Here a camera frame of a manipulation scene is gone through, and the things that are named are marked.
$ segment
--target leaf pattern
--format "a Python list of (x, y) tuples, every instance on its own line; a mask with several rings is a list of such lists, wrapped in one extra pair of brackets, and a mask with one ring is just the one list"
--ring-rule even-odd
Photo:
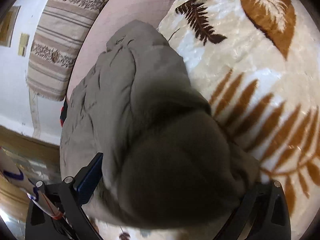
[(279, 149), (279, 147), (284, 143), (298, 118), (300, 109), (301, 105), (296, 106), (295, 110), (291, 113), (291, 115), (284, 122), (282, 127), (279, 129), (277, 134), (272, 139), (268, 149), (264, 152), (260, 162), (263, 162), (267, 158), (271, 157), (276, 152), (276, 150)]
[(226, 126), (231, 125), (237, 118), (239, 118), (247, 109), (250, 100), (257, 88), (258, 80), (253, 80), (242, 92), (238, 102), (233, 108), (231, 114), (229, 115)]
[(303, 193), (306, 195), (307, 198), (309, 198), (310, 197), (309, 187), (300, 171), (298, 172), (298, 177), (299, 177), (299, 182), (300, 182)]
[[(270, 105), (270, 102), (274, 95), (272, 93), (265, 95), (254, 107), (254, 109), (247, 115), (247, 117), (244, 118), (241, 124), (235, 129), (234, 134), (231, 136), (226, 130), (226, 127), (230, 126), (239, 118), (239, 116), (247, 111), (247, 106), (250, 103), (252, 95), (254, 94), (256, 87), (258, 87), (258, 80), (253, 80), (241, 91), (241, 93), (238, 93), (240, 84), (244, 77), (244, 73), (242, 72), (238, 74), (228, 86), (228, 88), (226, 88), (232, 74), (233, 70), (230, 69), (212, 93), (209, 103), (210, 105), (214, 104), (221, 93), (226, 90), (223, 93), (221, 100), (217, 104), (217, 108), (214, 114), (214, 116), (217, 116), (230, 104), (231, 100), (236, 94), (240, 95), (237, 99), (237, 103), (231, 110), (231, 114), (228, 116), (226, 123), (221, 124), (218, 122), (220, 128), (226, 133), (228, 140), (236, 143), (234, 141), (235, 137), (245, 134), (259, 122), (263, 113), (265, 112), (265, 109)], [(272, 133), (272, 131), (276, 129), (279, 124), (280, 117), (283, 114), (284, 106), (285, 101), (283, 101), (278, 107), (273, 109), (272, 113), (259, 129), (258, 135), (251, 141), (250, 146), (247, 148), (247, 150), (252, 150), (255, 147), (261, 145), (263, 141)], [(270, 179), (276, 179), (278, 176), (285, 176), (286, 180), (284, 190), (290, 216), (293, 214), (297, 202), (297, 196), (290, 176), (294, 173), (297, 173), (299, 179), (297, 182), (300, 184), (301, 189), (307, 198), (310, 197), (309, 185), (307, 183), (308, 181), (306, 180), (306, 177), (301, 173), (302, 168), (306, 167), (313, 183), (317, 186), (320, 186), (320, 168), (312, 162), (314, 158), (320, 158), (319, 107), (316, 108), (316, 111), (312, 111), (310, 109), (308, 113), (302, 118), (301, 122), (297, 123), (300, 112), (301, 104), (298, 104), (290, 113), (289, 117), (280, 126), (279, 130), (272, 138), (271, 142), (267, 146), (267, 150), (263, 153), (263, 156), (260, 160), (260, 163), (262, 163), (266, 159), (272, 157), (282, 145), (286, 144), (286, 148), (283, 152), (281, 152), (280, 158), (273, 170), (269, 171), (268, 169), (261, 166), (260, 171), (268, 175)], [(309, 157), (308, 160), (305, 161), (303, 157), (307, 156), (307, 153), (310, 152), (315, 137), (317, 140), (316, 149), (314, 150), (311, 157)], [(287, 171), (276, 171), (295, 153), (297, 149), (301, 151), (297, 167)]]
[(221, 94), (225, 85), (228, 83), (228, 81), (231, 77), (231, 74), (232, 74), (232, 69), (229, 70), (229, 72), (226, 74), (224, 79), (217, 86), (216, 90), (212, 93), (211, 98), (209, 100), (210, 105), (212, 105), (216, 101), (217, 97)]
[(277, 108), (273, 110), (271, 115), (264, 122), (260, 132), (258, 133), (255, 140), (247, 147), (247, 151), (250, 152), (255, 147), (264, 142), (265, 139), (271, 134), (271, 132), (278, 126), (280, 116), (282, 115), (284, 109), (284, 103), (282, 102)]
[(234, 134), (235, 137), (246, 133), (251, 127), (253, 127), (258, 122), (272, 98), (273, 94), (270, 93), (265, 95), (259, 101), (256, 107), (252, 110), (252, 112), (242, 121), (242, 123), (236, 129), (236, 132)]
[(240, 86), (242, 77), (244, 73), (241, 73), (237, 76), (237, 78), (231, 83), (230, 87), (224, 93), (222, 99), (220, 100), (217, 109), (214, 113), (214, 116), (218, 116), (220, 112), (230, 103), (231, 99), (236, 93), (237, 88)]
[(296, 24), (291, 0), (240, 0), (247, 17), (277, 47), (285, 59)]
[(196, 39), (203, 41), (203, 45), (210, 41), (213, 44), (222, 42), (227, 37), (221, 34), (214, 34), (215, 30), (208, 22), (207, 7), (198, 0), (189, 0), (175, 9), (176, 13), (184, 14), (188, 25), (196, 32)]
[(299, 127), (295, 131), (294, 135), (291, 137), (287, 149), (283, 152), (283, 154), (278, 159), (275, 167), (273, 170), (276, 170), (279, 168), (282, 164), (284, 164), (298, 149), (300, 146), (300, 143), (303, 139), (303, 135), (305, 133), (306, 127), (310, 121), (311, 111), (308, 112), (308, 114), (305, 116), (305, 118), (300, 123)]
[(319, 107), (317, 107), (316, 113), (315, 113), (315, 115), (313, 117), (313, 120), (311, 122), (311, 126), (310, 126), (310, 129), (309, 129), (309, 132), (308, 132), (308, 137), (307, 137), (307, 140), (305, 142), (305, 145), (303, 146), (303, 148), (301, 150), (301, 154), (299, 156), (298, 163), (301, 162), (302, 158), (310, 150), (310, 146), (311, 146), (311, 143), (313, 141), (313, 137), (316, 134), (316, 125), (317, 125), (317, 122), (318, 122), (318, 115), (319, 115)]
[(287, 201), (289, 214), (291, 215), (293, 213), (294, 206), (295, 206), (295, 203), (296, 203), (296, 194), (295, 194), (295, 191), (293, 189), (290, 176), (288, 176), (286, 181), (285, 181), (284, 194), (285, 194), (285, 199)]
[(318, 166), (316, 166), (312, 162), (308, 162), (307, 169), (313, 183), (317, 186), (320, 186), (320, 170)]

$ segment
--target screw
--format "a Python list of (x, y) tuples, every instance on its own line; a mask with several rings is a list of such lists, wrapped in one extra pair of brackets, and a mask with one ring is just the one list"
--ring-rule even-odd
[(38, 182), (36, 183), (36, 186), (37, 186), (37, 187), (41, 187), (42, 184), (43, 184), (43, 182), (40, 180), (40, 181), (38, 181)]
[(281, 183), (279, 181), (275, 181), (273, 184), (275, 184), (276, 187), (281, 187)]
[(73, 177), (66, 177), (65, 179), (64, 179), (64, 182), (65, 183), (70, 183), (70, 182), (72, 182), (73, 181)]

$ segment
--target blue marking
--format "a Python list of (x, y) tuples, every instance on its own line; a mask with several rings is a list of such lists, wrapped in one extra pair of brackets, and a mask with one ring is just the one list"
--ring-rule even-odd
[(15, 180), (23, 180), (23, 173), (22, 173), (22, 171), (18, 168), (18, 170), (20, 171), (20, 174), (18, 175), (18, 174), (14, 174), (14, 173), (11, 173), (11, 172), (9, 172), (9, 171), (3, 171), (3, 174), (4, 174), (4, 176), (6, 176), (6, 177), (9, 177), (9, 178), (11, 178), (11, 179), (15, 179)]
[(28, 178), (29, 182), (34, 186), (33, 187), (33, 193), (36, 195), (36, 198), (30, 195), (31, 200), (34, 200), (36, 202), (39, 201), (39, 193), (38, 193), (38, 187)]

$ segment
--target wall picture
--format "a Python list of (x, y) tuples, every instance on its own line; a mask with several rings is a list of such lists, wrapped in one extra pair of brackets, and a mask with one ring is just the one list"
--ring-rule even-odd
[(0, 46), (10, 47), (20, 6), (12, 6), (0, 23)]

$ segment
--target gray jacket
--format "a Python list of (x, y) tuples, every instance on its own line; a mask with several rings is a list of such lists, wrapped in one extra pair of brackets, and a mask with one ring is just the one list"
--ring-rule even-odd
[(133, 21), (108, 41), (74, 89), (60, 146), (62, 178), (103, 152), (103, 180), (85, 212), (105, 222), (174, 228), (219, 218), (258, 174), (227, 141), (183, 59), (151, 25)]

